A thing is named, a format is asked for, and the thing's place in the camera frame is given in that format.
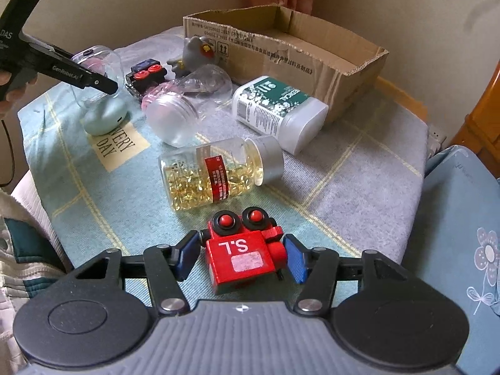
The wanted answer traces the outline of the person left hand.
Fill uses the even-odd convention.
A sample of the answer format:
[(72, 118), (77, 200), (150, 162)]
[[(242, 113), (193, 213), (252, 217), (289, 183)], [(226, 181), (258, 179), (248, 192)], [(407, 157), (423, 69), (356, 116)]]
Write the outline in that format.
[[(0, 71), (0, 85), (4, 86), (6, 85), (10, 79), (11, 79), (11, 74), (7, 71), (1, 70)], [(23, 86), (20, 86), (19, 88), (12, 90), (7, 93), (5, 96), (5, 99), (0, 102), (0, 119), (3, 120), (6, 115), (12, 110), (14, 107), (14, 104), (19, 101), (23, 95), (25, 95), (25, 92), (27, 90), (28, 86), (34, 85), (37, 82), (37, 75), (30, 80), (29, 82), (25, 83)]]

